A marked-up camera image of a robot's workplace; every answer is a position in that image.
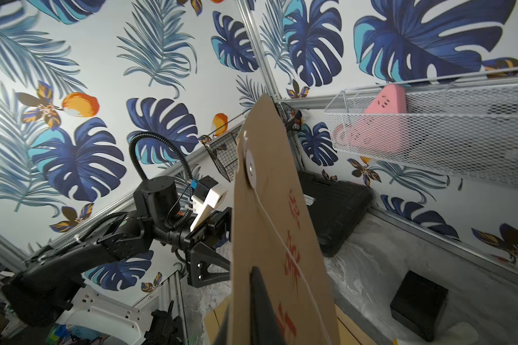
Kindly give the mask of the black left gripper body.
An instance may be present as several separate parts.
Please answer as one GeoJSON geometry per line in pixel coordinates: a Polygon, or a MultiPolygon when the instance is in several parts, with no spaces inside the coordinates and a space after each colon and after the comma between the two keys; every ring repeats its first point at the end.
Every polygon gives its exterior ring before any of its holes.
{"type": "Polygon", "coordinates": [[[197,215],[191,216],[183,225],[183,253],[190,258],[191,249],[198,243],[204,243],[214,250],[230,241],[232,231],[233,209],[227,207],[224,211],[213,211],[205,220],[190,230],[197,215]]]}

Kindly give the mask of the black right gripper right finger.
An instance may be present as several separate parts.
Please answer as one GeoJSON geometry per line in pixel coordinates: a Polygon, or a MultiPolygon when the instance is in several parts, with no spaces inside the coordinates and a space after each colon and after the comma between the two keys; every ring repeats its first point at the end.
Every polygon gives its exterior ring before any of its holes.
{"type": "Polygon", "coordinates": [[[250,273],[250,343],[285,344],[258,267],[253,267],[250,273]]]}

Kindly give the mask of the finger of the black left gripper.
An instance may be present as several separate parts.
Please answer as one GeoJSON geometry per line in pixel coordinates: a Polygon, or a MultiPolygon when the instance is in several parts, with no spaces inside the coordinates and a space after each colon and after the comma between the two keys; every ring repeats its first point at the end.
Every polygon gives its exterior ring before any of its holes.
{"type": "Polygon", "coordinates": [[[187,282],[203,288],[230,280],[230,261],[211,247],[192,247],[185,253],[187,282]]]}

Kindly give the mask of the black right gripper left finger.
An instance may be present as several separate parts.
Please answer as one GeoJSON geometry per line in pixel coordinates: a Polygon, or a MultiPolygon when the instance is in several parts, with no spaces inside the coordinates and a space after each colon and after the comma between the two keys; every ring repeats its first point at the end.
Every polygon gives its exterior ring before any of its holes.
{"type": "Polygon", "coordinates": [[[224,310],[216,310],[215,315],[219,322],[219,330],[213,341],[213,345],[227,345],[230,306],[227,306],[224,310]]]}

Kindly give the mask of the brown kraft file bag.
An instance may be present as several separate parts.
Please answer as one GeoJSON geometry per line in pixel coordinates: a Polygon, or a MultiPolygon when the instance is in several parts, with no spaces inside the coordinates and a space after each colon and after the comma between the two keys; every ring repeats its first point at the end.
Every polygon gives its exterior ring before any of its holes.
{"type": "MultiPolygon", "coordinates": [[[[219,309],[223,311],[227,306],[230,305],[230,300],[231,298],[226,298],[212,312],[208,313],[205,316],[205,329],[211,344],[213,344],[213,341],[215,340],[215,337],[217,336],[217,332],[219,330],[219,322],[217,321],[215,311],[218,311],[219,309]]],[[[298,332],[296,326],[294,325],[294,322],[289,317],[288,313],[286,313],[282,306],[279,306],[276,310],[274,310],[274,313],[285,344],[295,344],[296,340],[298,339],[298,332]]],[[[339,340],[341,344],[376,343],[364,330],[361,329],[361,327],[357,323],[355,323],[354,320],[352,320],[347,314],[345,314],[344,310],[342,310],[339,306],[335,306],[335,313],[337,317],[339,340]]],[[[250,339],[248,341],[243,341],[242,339],[231,340],[230,337],[231,333],[229,318],[227,344],[251,344],[250,339]]]]}
{"type": "Polygon", "coordinates": [[[250,273],[258,267],[273,310],[297,328],[295,344],[338,344],[332,283],[293,155],[272,99],[263,95],[237,139],[230,339],[250,339],[250,273]]]}

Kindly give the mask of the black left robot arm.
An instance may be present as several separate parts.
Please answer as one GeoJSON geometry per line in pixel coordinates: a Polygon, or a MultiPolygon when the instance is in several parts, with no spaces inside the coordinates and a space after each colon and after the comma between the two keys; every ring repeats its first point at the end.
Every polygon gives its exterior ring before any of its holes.
{"type": "Polygon", "coordinates": [[[83,278],[93,270],[106,277],[105,267],[125,261],[139,265],[155,241],[168,245],[184,263],[190,286],[200,288],[230,279],[230,261],[215,245],[231,231],[232,209],[220,210],[225,192],[211,177],[196,180],[186,158],[176,156],[184,168],[192,205],[180,210],[181,194],[169,176],[148,178],[138,160],[138,144],[154,139],[174,150],[165,137],[143,132],[129,143],[129,155],[141,184],[135,189],[135,210],[115,212],[59,248],[48,248],[25,271],[14,275],[2,289],[21,322],[45,327],[73,324],[113,336],[127,344],[185,344],[184,318],[174,305],[143,310],[99,295],[83,278]]]}

